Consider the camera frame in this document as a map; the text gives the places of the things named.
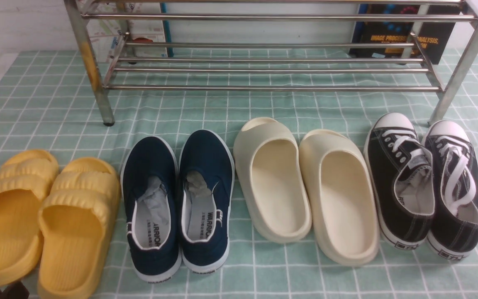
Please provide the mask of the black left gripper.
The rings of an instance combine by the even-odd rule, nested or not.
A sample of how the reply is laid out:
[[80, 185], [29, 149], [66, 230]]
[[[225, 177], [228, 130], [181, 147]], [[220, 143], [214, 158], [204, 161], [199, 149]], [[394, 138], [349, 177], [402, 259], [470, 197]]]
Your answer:
[[28, 299], [29, 291], [21, 281], [13, 282], [0, 289], [0, 299]]

